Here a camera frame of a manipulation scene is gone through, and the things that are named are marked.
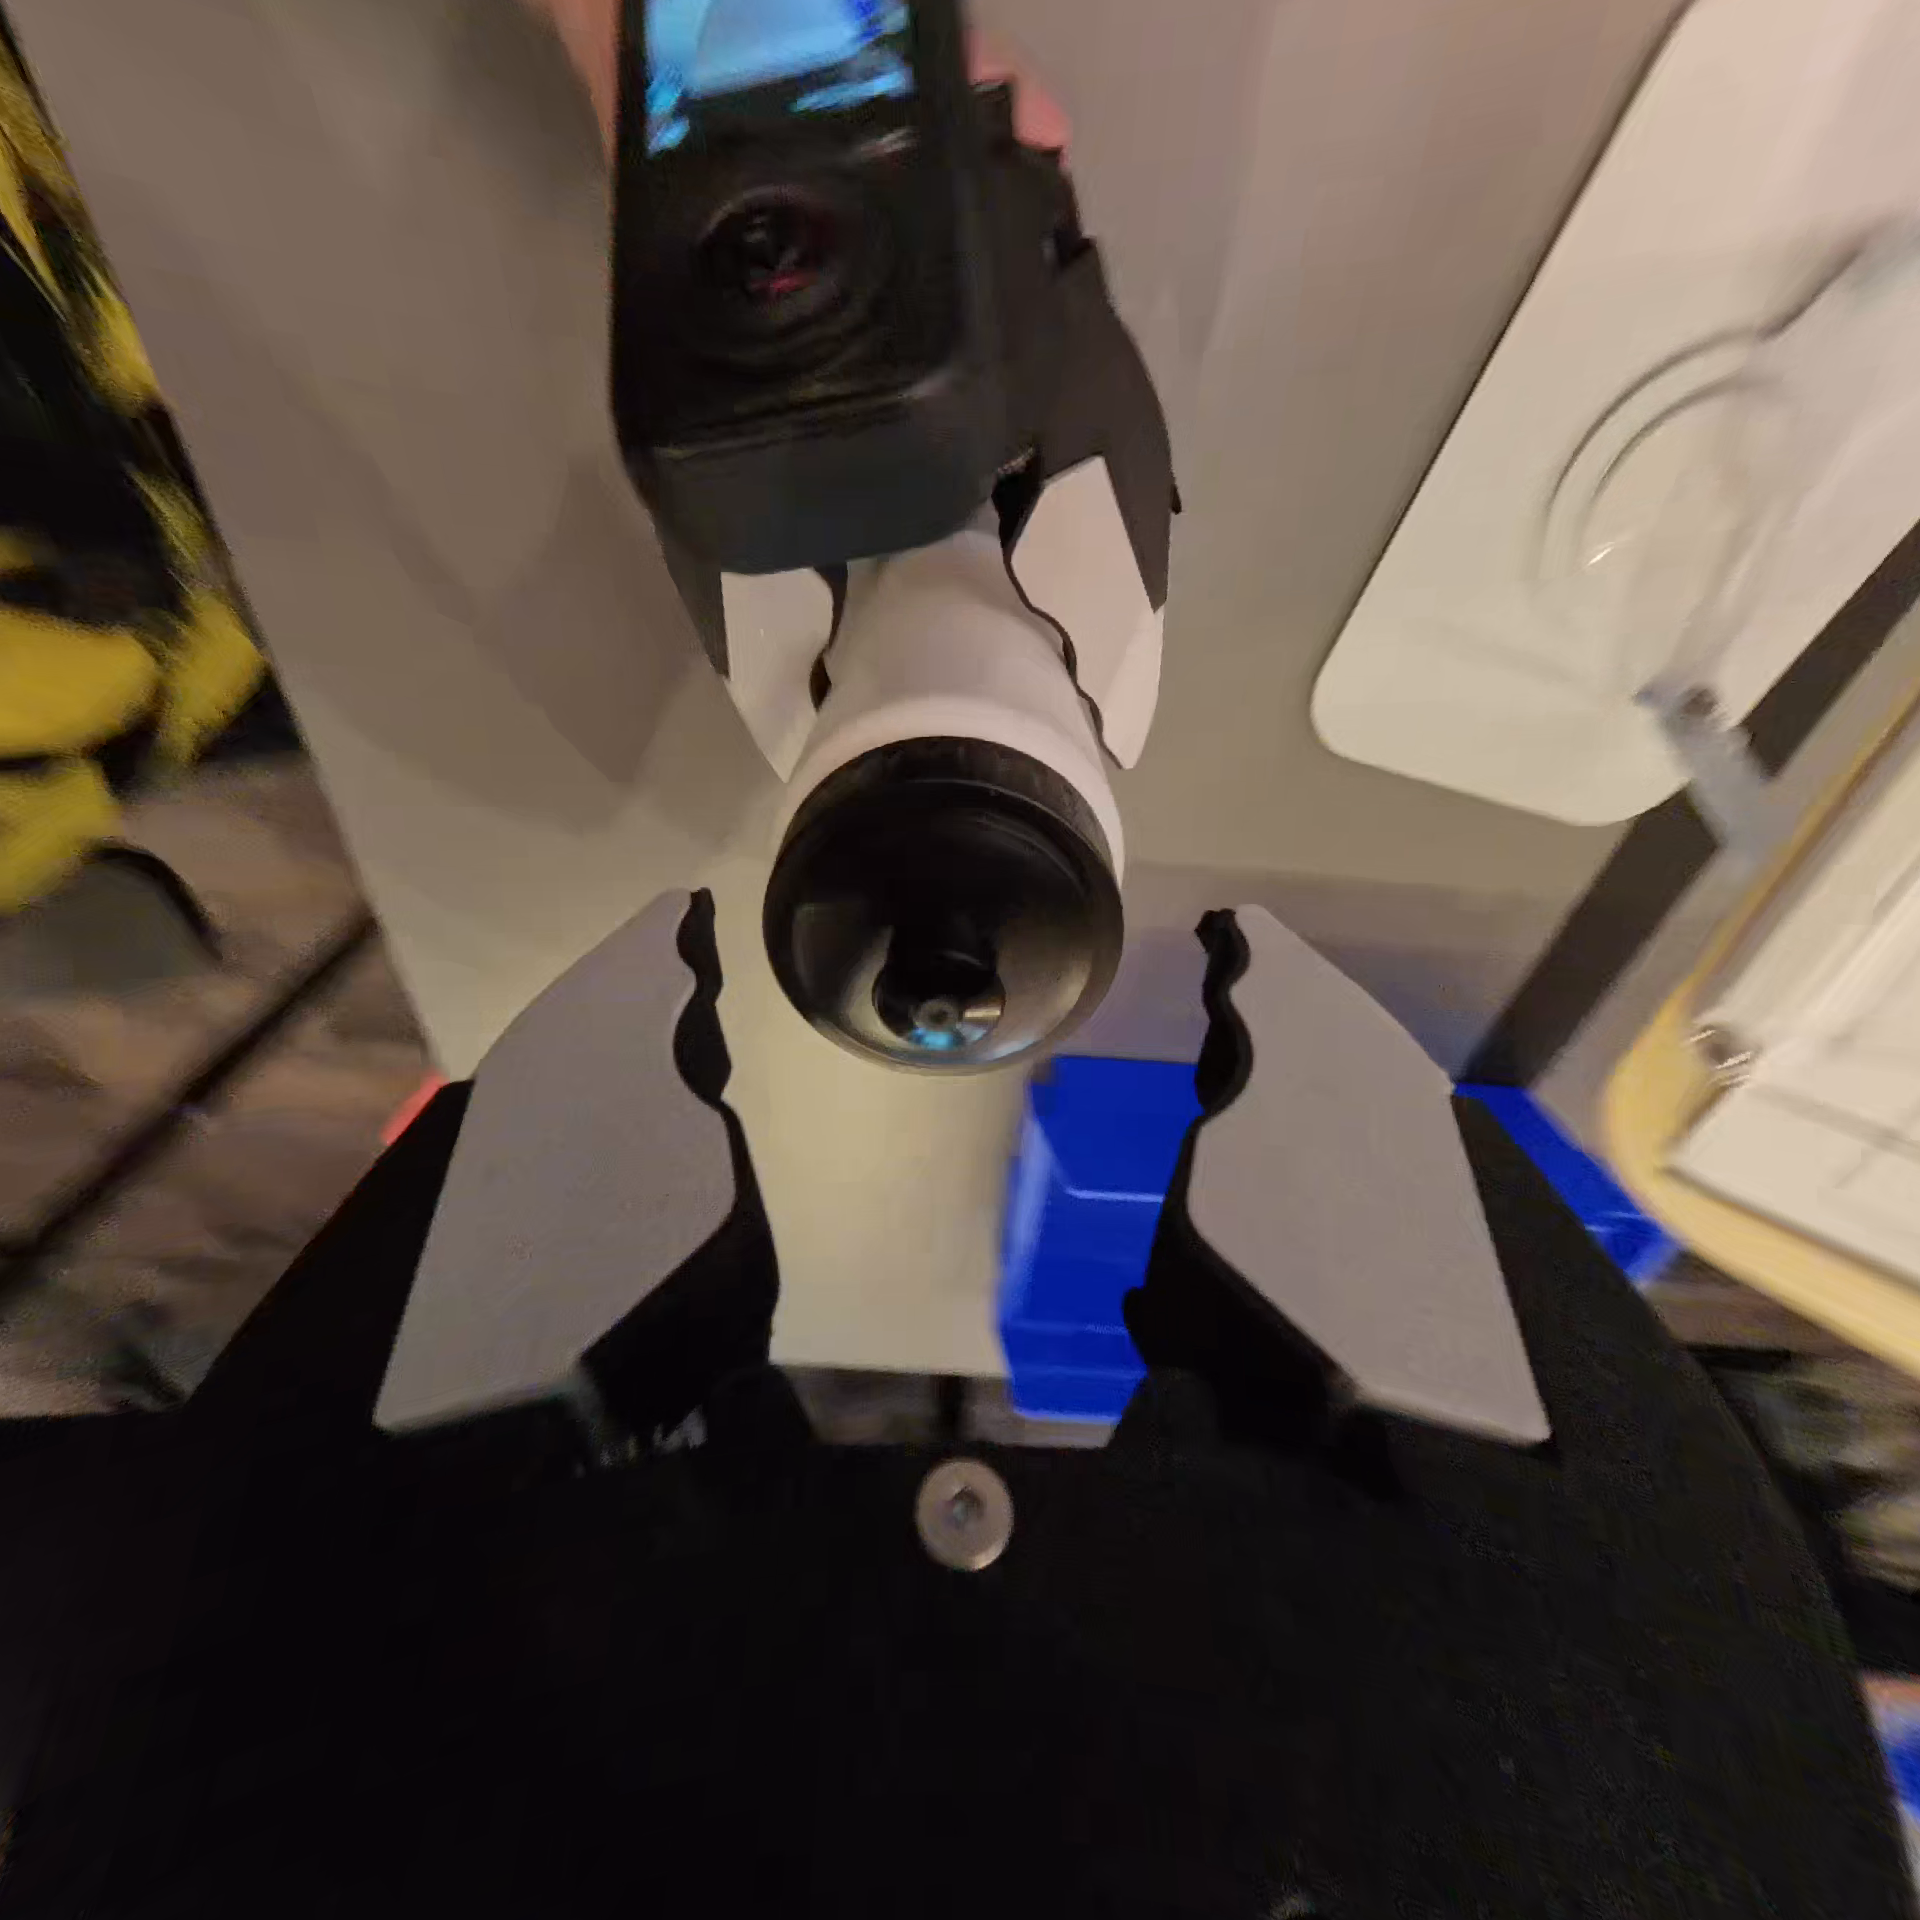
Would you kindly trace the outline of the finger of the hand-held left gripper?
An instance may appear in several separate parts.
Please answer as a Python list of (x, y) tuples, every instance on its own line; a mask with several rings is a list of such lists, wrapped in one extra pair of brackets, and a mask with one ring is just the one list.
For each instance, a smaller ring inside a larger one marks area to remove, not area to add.
[(812, 687), (836, 636), (846, 569), (723, 572), (717, 589), (724, 689), (765, 764), (790, 779), (824, 701)]
[(1048, 482), (1032, 468), (993, 494), (1002, 589), (990, 643), (995, 731), (1063, 776), (1130, 770), (1163, 687), (1163, 604), (1140, 563), (1107, 460)]

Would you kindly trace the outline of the black yellow printed shirt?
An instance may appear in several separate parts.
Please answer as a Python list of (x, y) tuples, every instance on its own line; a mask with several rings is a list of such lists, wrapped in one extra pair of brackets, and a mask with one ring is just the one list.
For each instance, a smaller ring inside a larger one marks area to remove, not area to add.
[(230, 545), (3, 26), (3, 913), (226, 751), (268, 687)]

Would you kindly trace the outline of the blue plastic bin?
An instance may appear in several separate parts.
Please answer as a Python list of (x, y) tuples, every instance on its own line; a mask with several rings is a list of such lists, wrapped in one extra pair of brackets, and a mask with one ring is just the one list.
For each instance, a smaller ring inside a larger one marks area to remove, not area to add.
[[(1527, 1095), (1455, 1085), (1635, 1285), (1677, 1242)], [(1190, 1062), (1059, 1055), (1021, 1098), (998, 1227), (998, 1350), (1010, 1401), (1032, 1419), (1118, 1422), (1142, 1362), (1122, 1296), (1142, 1283), (1163, 1199), (1200, 1121)]]

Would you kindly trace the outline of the white bottle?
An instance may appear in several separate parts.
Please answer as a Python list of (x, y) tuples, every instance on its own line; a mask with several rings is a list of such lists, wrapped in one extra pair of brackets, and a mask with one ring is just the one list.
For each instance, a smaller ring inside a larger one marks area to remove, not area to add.
[(1021, 604), (993, 528), (963, 528), (877, 564), (829, 651), (829, 696), (783, 784), (777, 828), (856, 757), (898, 742), (960, 737), (1059, 773), (1092, 809), (1118, 877), (1121, 805), (1092, 707), (1059, 632)]

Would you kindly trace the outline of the white stand post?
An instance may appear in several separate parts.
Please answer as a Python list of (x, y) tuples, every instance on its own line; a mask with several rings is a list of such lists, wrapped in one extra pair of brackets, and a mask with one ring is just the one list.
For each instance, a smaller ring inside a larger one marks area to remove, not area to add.
[(1635, 704), (1669, 743), (1691, 809), (1718, 851), (1746, 864), (1759, 862), (1781, 818), (1781, 794), (1718, 689), (1694, 680), (1651, 680), (1635, 692)]

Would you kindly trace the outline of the printed paper sheet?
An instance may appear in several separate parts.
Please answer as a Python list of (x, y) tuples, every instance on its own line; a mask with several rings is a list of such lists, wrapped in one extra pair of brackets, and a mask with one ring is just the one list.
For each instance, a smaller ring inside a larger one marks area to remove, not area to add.
[(1705, 999), (1687, 1186), (1918, 1285), (1918, 791), (1859, 802)]

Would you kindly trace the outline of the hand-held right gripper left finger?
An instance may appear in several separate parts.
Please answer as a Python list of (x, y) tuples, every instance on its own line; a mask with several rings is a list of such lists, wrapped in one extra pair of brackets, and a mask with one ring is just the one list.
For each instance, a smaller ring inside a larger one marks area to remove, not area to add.
[(777, 1255), (728, 1104), (716, 902), (666, 891), (468, 1080), (375, 1422), (587, 1394), (637, 1436), (770, 1357)]

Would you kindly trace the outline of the black bottle lid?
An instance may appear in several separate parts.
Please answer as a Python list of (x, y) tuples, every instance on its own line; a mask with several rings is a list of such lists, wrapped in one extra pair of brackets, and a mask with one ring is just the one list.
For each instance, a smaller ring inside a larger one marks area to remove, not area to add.
[(1121, 851), (1032, 753), (887, 742), (817, 779), (782, 828), (762, 945), (796, 1015), (864, 1062), (1018, 1065), (1118, 976)]

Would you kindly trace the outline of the clear round stand foot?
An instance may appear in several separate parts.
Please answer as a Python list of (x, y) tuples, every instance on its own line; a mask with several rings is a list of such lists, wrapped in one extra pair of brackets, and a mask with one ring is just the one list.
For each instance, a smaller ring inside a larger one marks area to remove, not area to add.
[(1723, 658), (1848, 494), (1918, 496), (1918, 212), (1623, 385), (1544, 494), (1533, 589), (1576, 680), (1658, 719), (1713, 712)]

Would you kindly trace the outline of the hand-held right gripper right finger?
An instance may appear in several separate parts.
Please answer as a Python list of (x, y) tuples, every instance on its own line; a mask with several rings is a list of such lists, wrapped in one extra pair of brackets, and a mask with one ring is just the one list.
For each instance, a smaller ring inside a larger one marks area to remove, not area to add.
[(1547, 1444), (1451, 1079), (1268, 909), (1194, 937), (1200, 1116), (1130, 1289), (1147, 1367), (1269, 1450), (1351, 1453), (1384, 1419)]

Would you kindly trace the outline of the wooden display board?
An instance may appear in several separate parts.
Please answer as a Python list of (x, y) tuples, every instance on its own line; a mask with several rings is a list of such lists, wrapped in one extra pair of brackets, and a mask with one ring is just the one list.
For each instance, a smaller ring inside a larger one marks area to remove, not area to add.
[(1600, 1143), (1627, 1192), (1697, 1261), (1755, 1285), (1842, 1342), (1918, 1377), (1918, 1285), (1769, 1225), (1676, 1176), (1669, 1151), (1722, 1092), (1726, 1042), (1705, 1042), (1705, 999), (1768, 902), (1859, 802), (1918, 791), (1918, 696), (1808, 800), (1781, 794), (1773, 841), (1759, 862), (1735, 860), (1735, 903), (1713, 922), (1703, 956), (1627, 1044), (1600, 1095)]

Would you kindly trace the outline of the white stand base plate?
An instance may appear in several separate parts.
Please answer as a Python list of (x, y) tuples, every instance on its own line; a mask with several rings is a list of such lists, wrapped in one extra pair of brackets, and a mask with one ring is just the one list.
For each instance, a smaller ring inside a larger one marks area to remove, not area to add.
[[(1544, 494), (1623, 385), (1907, 212), (1918, 2), (1677, 14), (1316, 680), (1323, 743), (1574, 825), (1682, 791), (1648, 715), (1576, 680), (1534, 599)], [(1759, 700), (1914, 528), (1918, 496), (1848, 494), (1773, 582), (1718, 696), (1758, 753)]]

